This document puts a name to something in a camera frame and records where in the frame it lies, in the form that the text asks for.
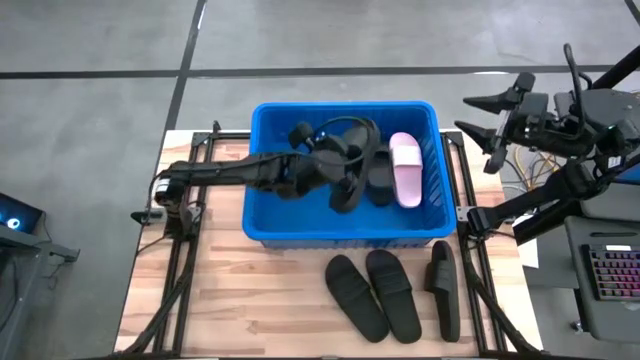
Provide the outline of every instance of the cable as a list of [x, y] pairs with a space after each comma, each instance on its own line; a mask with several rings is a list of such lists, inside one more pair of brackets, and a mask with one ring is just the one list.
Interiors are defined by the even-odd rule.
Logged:
[[[518, 146], [516, 147], [516, 153], [515, 153], [515, 160], [516, 160], [516, 166], [518, 167], [518, 171], [522, 174], [522, 177], [526, 177], [526, 170], [522, 167], [522, 165], [520, 164], [520, 150], [522, 149], [522, 146]], [[529, 181], [527, 181], [527, 179], [524, 179], [524, 186], [527, 190], [531, 190], [531, 185], [529, 183]]]
[[564, 44], [564, 57], [567, 59], [567, 64], [569, 65], [569, 71], [571, 72], [571, 80], [573, 81], [573, 92], [576, 96], [576, 105], [578, 106], [578, 110], [580, 111], [580, 115], [578, 116], [579, 128], [575, 135], [568, 137], [569, 140], [577, 140], [582, 136], [582, 132], [585, 127], [584, 120], [584, 107], [582, 106], [582, 87], [580, 85], [580, 75], [578, 73], [578, 65], [576, 65], [576, 60], [573, 58], [573, 50], [571, 50], [571, 45]]
[[[550, 172], [552, 172], [552, 171], [553, 171], [553, 170], [547, 170], [547, 171], [544, 171], [544, 172], [542, 172], [542, 173], [540, 174], [540, 176], [545, 175], [545, 174], [548, 174], [548, 173], [550, 173]], [[521, 184], [521, 182], [520, 182], [520, 181], [503, 181], [502, 183], [503, 183], [503, 184]]]
[[533, 175], [531, 178], [531, 188], [535, 188], [536, 187], [536, 183], [538, 182], [538, 179], [540, 178], [541, 174], [542, 174], [542, 170], [544, 170], [544, 166], [545, 165], [549, 165], [551, 167], [551, 171], [555, 172], [556, 171], [556, 166], [557, 167], [561, 167], [560, 164], [558, 164], [558, 162], [555, 159], [551, 159], [551, 155], [542, 155], [541, 153], [538, 153], [538, 156], [540, 157], [537, 160], [534, 160], [531, 162], [531, 165], [529, 165], [529, 169], [531, 171], [531, 175], [534, 174], [535, 172], [535, 167], [538, 163], [543, 162], [544, 164], [540, 167], [540, 169], [538, 170], [538, 173]]
[[11, 264], [13, 265], [13, 304], [11, 305], [7, 315], [4, 316], [2, 324], [0, 324], [0, 334], [2, 334], [5, 326], [7, 326], [7, 323], [11, 319], [11, 315], [13, 315], [13, 311], [16, 309], [16, 305], [18, 304], [18, 264], [15, 255], [11, 257], [11, 260]]
[[49, 290], [53, 290], [56, 288], [56, 286], [58, 286], [58, 277], [56, 276], [56, 274], [58, 273], [58, 271], [60, 269], [62, 269], [63, 266], [69, 264], [66, 261], [62, 261], [60, 262], [58, 265], [56, 265], [56, 268], [53, 269], [53, 271], [51, 272], [51, 274], [47, 275], [47, 276], [43, 276], [43, 278], [49, 280], [49, 284], [48, 284], [48, 288]]
[[494, 234], [494, 235], [507, 236], [507, 237], [510, 237], [512, 239], [516, 238], [515, 236], [513, 236], [513, 234], [509, 234], [509, 233], [506, 233], [506, 232], [503, 232], [503, 231], [493, 230], [491, 233]]
[[147, 209], [147, 214], [145, 216], [144, 223], [142, 224], [143, 228], [149, 225], [149, 221], [151, 221], [151, 198], [153, 197], [153, 184], [160, 177], [160, 175], [162, 175], [162, 172], [159, 172], [156, 175], [154, 175], [151, 178], [151, 182], [149, 183], [149, 190], [147, 191], [147, 204], [145, 205], [145, 208]]
[[527, 190], [521, 188], [520, 186], [515, 186], [515, 185], [502, 185], [503, 189], [513, 189], [513, 190], [518, 190], [520, 192], [526, 193]]
[[[357, 116], [338, 116], [332, 119], [329, 119], [327, 121], [325, 121], [322, 125], [318, 126], [315, 131], [313, 132], [313, 136], [316, 137], [317, 134], [324, 128], [326, 128], [327, 126], [331, 125], [331, 124], [335, 124], [337, 122], [341, 122], [341, 121], [357, 121], [359, 122], [362, 126], [364, 126], [367, 129], [367, 141], [365, 142], [367, 144], [367, 149], [369, 149], [371, 147], [371, 140], [373, 139], [373, 126], [371, 124], [373, 124], [373, 120], [371, 119], [365, 119], [365, 118], [361, 118], [361, 117], [357, 117]], [[301, 152], [294, 152], [294, 154], [298, 154], [298, 155], [302, 155], [302, 156], [307, 156], [312, 158], [313, 160], [323, 163], [323, 164], [327, 164], [327, 165], [336, 165], [336, 166], [346, 166], [346, 165], [352, 165], [355, 164], [359, 161], [362, 161], [364, 159], [365, 154], [368, 153], [367, 151], [362, 151], [362, 153], [351, 159], [348, 161], [344, 161], [342, 163], [334, 163], [331, 161], [326, 161], [326, 160], [321, 160], [318, 158], [315, 158], [313, 156], [310, 156], [309, 154], [306, 153], [301, 153]]]
[[521, 173], [520, 170], [518, 170], [518, 168], [513, 165], [513, 163], [509, 159], [505, 159], [504, 161], [507, 163], [507, 165], [511, 166], [513, 171], [515, 171], [516, 175], [518, 176], [518, 179], [520, 179], [520, 181], [522, 182], [522, 185], [526, 188], [527, 182], [525, 179], [525, 174]]
[[44, 229], [45, 234], [47, 234], [47, 240], [44, 241], [38, 241], [37, 243], [33, 244], [33, 246], [38, 246], [40, 244], [44, 244], [44, 243], [53, 243], [53, 238], [51, 237], [51, 234], [49, 234], [49, 229], [47, 228], [47, 213], [46, 212], [42, 212], [42, 228]]
[[147, 245], [141, 247], [140, 249], [138, 249], [138, 251], [136, 251], [136, 256], [140, 255], [141, 252], [145, 251], [146, 249], [150, 248], [151, 246], [159, 243], [161, 240], [164, 240], [166, 238], [167, 237], [163, 235], [162, 237], [160, 237], [160, 238], [158, 238], [156, 240], [153, 240], [152, 242], [148, 243]]
[[[197, 222], [200, 218], [202, 218], [202, 213], [203, 213], [203, 212], [206, 210], [206, 208], [207, 208], [207, 206], [206, 206], [206, 204], [205, 204], [205, 203], [203, 203], [202, 201], [198, 201], [198, 200], [191, 201], [190, 203], [188, 203], [188, 204], [187, 204], [187, 207], [188, 207], [189, 205], [193, 205], [193, 204], [199, 204], [199, 205], [200, 205], [200, 207], [201, 207], [201, 210], [200, 210], [200, 212], [198, 213], [198, 215], [194, 216], [194, 217], [193, 217], [193, 219], [191, 220], [191, 226], [195, 226], [196, 222]], [[162, 237], [160, 237], [160, 238], [158, 238], [158, 239], [156, 239], [156, 240], [153, 240], [152, 242], [150, 242], [150, 243], [146, 244], [145, 246], [141, 247], [140, 249], [138, 249], [138, 251], [136, 251], [136, 256], [140, 255], [140, 253], [142, 253], [142, 252], [143, 252], [143, 251], [145, 251], [146, 249], [150, 248], [151, 246], [153, 246], [153, 245], [155, 245], [155, 244], [159, 243], [160, 241], [162, 241], [162, 240], [164, 240], [164, 239], [167, 239], [167, 237], [163, 235]]]
[[578, 71], [578, 76], [580, 76], [582, 80], [587, 82], [587, 90], [591, 90], [593, 88], [593, 80], [591, 80], [589, 75], [583, 73], [582, 71]]

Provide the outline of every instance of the electrical wire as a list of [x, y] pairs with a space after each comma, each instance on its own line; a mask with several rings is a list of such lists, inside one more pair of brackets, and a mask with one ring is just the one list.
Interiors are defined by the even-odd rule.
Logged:
[[524, 178], [523, 179], [524, 187], [527, 190], [531, 190], [531, 185], [530, 185], [529, 181], [526, 178], [527, 171], [522, 167], [522, 164], [520, 164], [520, 150], [521, 149], [522, 149], [522, 146], [516, 147], [516, 152], [515, 152], [515, 156], [514, 156], [515, 160], [516, 160], [516, 167], [518, 168], [518, 171], [520, 172], [520, 174], [522, 174], [522, 178]]
[[51, 272], [51, 274], [47, 275], [47, 276], [43, 276], [45, 279], [49, 280], [49, 290], [53, 290], [56, 288], [56, 286], [58, 286], [58, 271], [60, 271], [60, 269], [62, 269], [62, 267], [64, 265], [68, 264], [68, 262], [66, 261], [62, 261], [60, 262], [58, 265], [56, 265], [56, 268], [53, 269], [53, 271]]
[[49, 233], [49, 228], [47, 228], [47, 213], [44, 211], [42, 212], [42, 228], [44, 229], [44, 233], [47, 235], [47, 240], [39, 241], [33, 244], [33, 246], [38, 246], [40, 244], [45, 244], [45, 243], [53, 243], [53, 238]]
[[11, 308], [9, 308], [7, 315], [4, 316], [4, 320], [2, 320], [2, 323], [0, 323], [0, 334], [2, 334], [2, 331], [4, 331], [4, 328], [7, 326], [7, 323], [11, 319], [11, 316], [16, 309], [16, 305], [18, 305], [18, 263], [16, 261], [15, 255], [11, 257], [11, 260], [11, 264], [13, 265], [13, 304], [11, 305]]
[[[553, 170], [551, 170], [551, 169], [549, 169], [549, 170], [547, 170], [547, 171], [543, 171], [543, 172], [540, 174], [540, 176], [542, 176], [542, 175], [546, 175], [546, 174], [549, 174], [549, 173], [551, 173], [551, 172], [553, 172]], [[518, 181], [503, 181], [502, 183], [503, 183], [503, 184], [522, 184], [522, 182], [521, 182], [520, 180], [518, 180]]]
[[580, 76], [582, 80], [587, 82], [587, 90], [593, 89], [593, 80], [591, 80], [591, 77], [589, 77], [589, 75], [583, 73], [582, 71], [578, 71], [578, 76]]
[[[207, 206], [204, 202], [202, 201], [191, 201], [190, 203], [187, 204], [187, 206], [193, 205], [193, 204], [199, 204], [201, 207], [200, 212], [198, 213], [198, 215], [194, 216], [193, 219], [191, 220], [191, 226], [195, 226], [195, 224], [198, 222], [198, 220], [200, 220], [202, 218], [202, 213], [204, 213], [204, 211], [206, 210]], [[138, 249], [138, 251], [136, 251], [136, 256], [140, 255], [140, 253], [142, 253], [143, 251], [145, 251], [146, 249], [152, 247], [153, 245], [159, 243], [162, 240], [167, 239], [166, 236], [162, 236], [156, 240], [153, 240], [152, 242], [146, 244], [145, 246], [141, 247], [140, 249]]]
[[154, 175], [151, 178], [151, 182], [149, 183], [149, 189], [147, 191], [147, 204], [145, 205], [145, 208], [147, 209], [147, 214], [145, 215], [144, 223], [142, 224], [143, 228], [149, 225], [149, 221], [151, 221], [151, 201], [153, 197], [153, 184], [156, 182], [156, 180], [158, 180], [158, 178], [160, 178], [160, 175], [162, 175], [162, 172], [159, 172], [156, 175]]
[[510, 237], [512, 239], [516, 238], [515, 236], [513, 236], [513, 234], [509, 234], [509, 233], [506, 233], [506, 232], [503, 232], [503, 231], [493, 230], [493, 231], [491, 231], [491, 233], [494, 234], [494, 235], [507, 236], [507, 237]]
[[515, 171], [516, 175], [518, 176], [518, 179], [520, 179], [520, 181], [522, 182], [522, 185], [526, 187], [527, 186], [527, 183], [525, 180], [526, 175], [521, 173], [520, 170], [518, 170], [518, 168], [509, 159], [505, 159], [504, 161], [505, 163], [507, 163], [507, 165], [511, 166], [513, 171]]
[[524, 188], [521, 188], [520, 186], [515, 186], [515, 185], [502, 185], [503, 189], [513, 189], [513, 190], [518, 190], [522, 193], [526, 193], [527, 190], [525, 190]]
[[557, 158], [555, 157], [555, 155], [543, 155], [541, 153], [538, 153], [538, 157], [540, 157], [537, 160], [534, 160], [531, 162], [531, 165], [529, 165], [530, 171], [531, 171], [531, 175], [534, 174], [535, 172], [535, 167], [537, 164], [539, 163], [543, 163], [542, 166], [540, 167], [540, 169], [538, 170], [538, 173], [533, 175], [531, 178], [531, 188], [536, 188], [536, 184], [538, 182], [538, 179], [540, 178], [540, 175], [542, 174], [542, 170], [544, 170], [545, 165], [550, 166], [550, 169], [552, 172], [556, 171], [556, 166], [558, 168], [560, 168], [560, 164], [558, 164]]
[[[342, 122], [342, 121], [356, 121], [356, 122], [359, 122], [362, 126], [364, 126], [367, 129], [367, 141], [365, 143], [367, 144], [367, 150], [369, 150], [369, 148], [371, 147], [371, 139], [374, 136], [374, 134], [373, 134], [373, 126], [371, 125], [373, 123], [373, 121], [370, 120], [370, 119], [365, 119], [365, 118], [361, 118], [361, 117], [357, 117], [357, 116], [338, 116], [338, 117], [329, 119], [329, 120], [325, 121], [324, 123], [322, 123], [322, 125], [318, 126], [315, 129], [315, 131], [313, 132], [313, 136], [316, 137], [318, 135], [318, 133], [320, 131], [322, 131], [322, 129], [326, 128], [327, 126], [329, 126], [331, 124], [338, 123], [338, 122]], [[307, 153], [303, 153], [303, 152], [299, 152], [299, 151], [294, 151], [292, 153], [295, 154], [295, 155], [300, 155], [300, 156], [303, 156], [303, 157], [311, 158], [314, 161], [317, 161], [319, 163], [323, 163], [323, 164], [326, 164], [326, 165], [347, 166], [347, 165], [353, 165], [355, 163], [358, 163], [358, 162], [362, 161], [364, 159], [364, 157], [365, 157], [365, 154], [367, 154], [368, 151], [362, 151], [362, 153], [360, 155], [358, 155], [357, 157], [355, 157], [355, 158], [353, 158], [351, 160], [343, 161], [343, 162], [327, 161], [327, 160], [316, 158], [311, 154], [307, 154]]]
[[153, 245], [159, 243], [160, 241], [162, 241], [162, 240], [164, 240], [166, 238], [167, 237], [163, 235], [162, 237], [160, 237], [160, 238], [158, 238], [156, 240], [153, 240], [152, 242], [146, 244], [145, 246], [143, 246], [140, 249], [138, 249], [138, 251], [136, 251], [136, 256], [140, 255], [141, 252], [145, 251], [146, 249], [152, 247]]

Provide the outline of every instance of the blue plastic basket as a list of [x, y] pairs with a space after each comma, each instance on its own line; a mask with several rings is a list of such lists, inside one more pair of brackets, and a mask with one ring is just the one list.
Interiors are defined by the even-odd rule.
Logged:
[[[423, 199], [405, 209], [395, 202], [374, 206], [366, 196], [348, 214], [329, 208], [329, 187], [302, 199], [247, 189], [242, 227], [269, 248], [422, 247], [448, 236], [456, 225], [451, 188], [436, 114], [426, 102], [267, 103], [253, 113], [249, 151], [291, 151], [288, 134], [300, 121], [314, 128], [338, 116], [372, 119], [382, 140], [396, 132], [411, 134], [422, 149]], [[336, 123], [328, 133], [341, 134], [350, 124]]]

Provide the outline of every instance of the gray concrete floor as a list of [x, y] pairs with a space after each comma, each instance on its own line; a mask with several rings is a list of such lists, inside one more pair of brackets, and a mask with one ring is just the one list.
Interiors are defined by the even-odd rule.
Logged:
[[[177, 70], [195, 5], [0, 0], [0, 72]], [[579, 64], [611, 65], [639, 35], [623, 0], [209, 0], [191, 67], [564, 65], [565, 42]], [[219, 120], [248, 128], [265, 101], [392, 99], [431, 102], [442, 128], [454, 120], [489, 125], [495, 119], [462, 97], [503, 91], [514, 78], [190, 79], [176, 127]], [[46, 210], [55, 241], [82, 249], [53, 290], [43, 280], [21, 358], [111, 351], [139, 234], [129, 212], [144, 206], [174, 86], [174, 79], [0, 80], [0, 191]], [[570, 86], [568, 74], [543, 73], [536, 90]], [[620, 87], [640, 89], [639, 75]], [[566, 294], [532, 288], [532, 297], [552, 353], [637, 358], [636, 347], [567, 330], [575, 302]]]

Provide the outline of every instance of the black metal frame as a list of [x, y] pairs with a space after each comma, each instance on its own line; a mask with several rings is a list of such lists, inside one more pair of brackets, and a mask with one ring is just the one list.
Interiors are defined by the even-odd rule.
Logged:
[[[196, 162], [200, 154], [200, 150], [205, 148], [205, 155], [203, 162], [210, 162], [214, 156], [215, 142], [219, 140], [249, 140], [249, 132], [244, 131], [223, 131], [220, 128], [218, 122], [214, 122], [213, 131], [211, 133], [196, 132], [191, 139], [191, 150], [189, 151], [189, 162]], [[187, 189], [185, 194], [191, 194], [191, 188]], [[207, 197], [207, 187], [201, 186], [198, 188], [197, 202], [205, 204]], [[188, 201], [188, 195], [185, 196], [185, 201]], [[195, 262], [197, 258], [198, 243], [200, 240], [200, 230], [202, 227], [202, 220], [194, 224], [193, 237], [190, 238], [188, 243], [187, 255], [185, 260], [185, 267], [188, 271], [195, 271]], [[162, 302], [167, 301], [171, 290], [176, 285], [176, 278], [178, 277], [178, 262], [180, 254], [183, 251], [183, 242], [174, 240], [171, 245], [171, 253], [169, 255], [169, 264], [167, 267], [167, 276], [165, 278], [164, 290], [162, 294]], [[180, 301], [178, 303], [178, 313], [175, 323], [174, 337], [171, 342], [171, 350], [165, 350], [165, 340], [167, 331], [167, 319], [164, 319], [158, 327], [155, 334], [155, 341], [153, 343], [151, 353], [145, 353], [153, 356], [176, 356], [182, 352], [182, 345], [184, 342], [184, 331], [187, 322], [189, 298], [191, 295], [191, 282], [192, 276], [189, 277], [187, 285], [180, 293]], [[131, 356], [142, 356], [143, 354], [131, 354]]]
[[[217, 122], [214, 122], [214, 128], [211, 133], [197, 132], [193, 134], [192, 142], [191, 142], [191, 150], [189, 152], [189, 162], [197, 161], [199, 149], [203, 145], [206, 145], [204, 162], [209, 162], [213, 158], [215, 141], [249, 140], [249, 136], [250, 136], [250, 133], [245, 131], [223, 131], [221, 130], [220, 125]], [[460, 205], [460, 198], [457, 192], [458, 186], [456, 184], [455, 172], [454, 172], [452, 160], [451, 160], [451, 153], [449, 148], [450, 143], [455, 145], [458, 150], [458, 155], [460, 157], [460, 166], [462, 169], [462, 177], [464, 181], [464, 187], [467, 193], [470, 194], [468, 195], [468, 199], [470, 202], [469, 205], [475, 205], [475, 194], [473, 192], [471, 172], [470, 172], [469, 164], [465, 154], [462, 133], [461, 132], [441, 133], [441, 139], [444, 147], [444, 152], [446, 155], [448, 177], [451, 183], [451, 188], [455, 197], [456, 205], [457, 206]], [[188, 189], [186, 194], [190, 194], [191, 193], [190, 190], [191, 189]], [[198, 190], [197, 201], [200, 203], [204, 203], [204, 201], [206, 200], [206, 193], [207, 193], [207, 188], [200, 187]], [[202, 224], [202, 221], [199, 221], [198, 223], [196, 223], [196, 228], [193, 232], [194, 237], [188, 243], [189, 248], [187, 252], [186, 264], [190, 264], [191, 266], [185, 266], [185, 269], [190, 269], [191, 271], [194, 271], [195, 269], [195, 260], [196, 260], [198, 242], [200, 238], [201, 224]], [[459, 236], [459, 239], [461, 243], [463, 241], [466, 241], [466, 239], [463, 239], [462, 236]], [[175, 279], [177, 277], [177, 271], [178, 271], [178, 260], [180, 258], [182, 247], [183, 247], [182, 242], [180, 241], [174, 241], [172, 244], [171, 253], [169, 256], [169, 266], [167, 268], [167, 276], [165, 278], [165, 285], [164, 285], [164, 291], [162, 296], [163, 302], [167, 300], [169, 293], [175, 286]], [[482, 250], [479, 251], [478, 257], [480, 259], [480, 269], [483, 275], [483, 280], [485, 281], [486, 284], [489, 284], [488, 285], [489, 291], [491, 295], [494, 296], [495, 289], [493, 286], [493, 278], [491, 277], [489, 259], [486, 252], [486, 248], [484, 248], [484, 251]], [[480, 311], [478, 297], [475, 294], [474, 290], [469, 286], [468, 282], [467, 282], [467, 292], [469, 294], [469, 303], [471, 306], [471, 315], [473, 319], [476, 343], [478, 346], [479, 353], [482, 354], [483, 352], [488, 350], [486, 337], [484, 333], [484, 326], [482, 322], [482, 314]], [[138, 358], [141, 356], [145, 358], [146, 357], [157, 358], [158, 356], [160, 356], [160, 358], [162, 358], [163, 356], [166, 356], [166, 357], [179, 356], [181, 354], [182, 343], [184, 341], [184, 331], [186, 327], [186, 317], [188, 314], [190, 293], [191, 293], [191, 280], [189, 280], [189, 284], [184, 288], [180, 296], [178, 315], [177, 315], [177, 320], [175, 324], [176, 328], [174, 331], [171, 350], [164, 349], [166, 330], [167, 330], [167, 321], [165, 319], [157, 329], [157, 332], [155, 334], [155, 341], [152, 347], [152, 351], [150, 353], [118, 354], [116, 356], [131, 355], [131, 356], [138, 356]], [[494, 336], [496, 337], [496, 344], [498, 346], [498, 351], [506, 351], [506, 343], [504, 341], [504, 335], [500, 330], [500, 326], [497, 323], [496, 319], [493, 317], [493, 315], [491, 315], [491, 319], [492, 319], [492, 324], [494, 328]]]
[[14, 359], [20, 345], [19, 337], [26, 327], [29, 309], [37, 295], [37, 280], [42, 276], [49, 256], [61, 257], [65, 263], [78, 259], [80, 250], [70, 249], [49, 240], [0, 226], [0, 247], [12, 253], [15, 262], [18, 298], [15, 307], [7, 315], [7, 322], [0, 332], [0, 359]]

